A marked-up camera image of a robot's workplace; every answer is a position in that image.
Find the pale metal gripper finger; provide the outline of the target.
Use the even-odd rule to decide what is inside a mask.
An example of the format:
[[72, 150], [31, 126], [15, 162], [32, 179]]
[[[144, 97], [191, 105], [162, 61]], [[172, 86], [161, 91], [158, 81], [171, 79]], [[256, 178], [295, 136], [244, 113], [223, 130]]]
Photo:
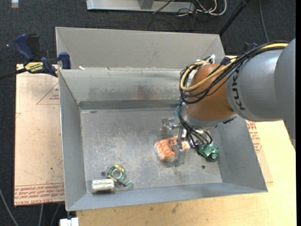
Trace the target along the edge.
[[182, 146], [182, 141], [178, 138], [176, 139], [176, 144], [174, 146], [174, 154], [174, 166], [183, 165], [185, 163], [186, 150]]
[[174, 118], [162, 119], [161, 136], [171, 137], [173, 130], [177, 129], [177, 124], [174, 122]]

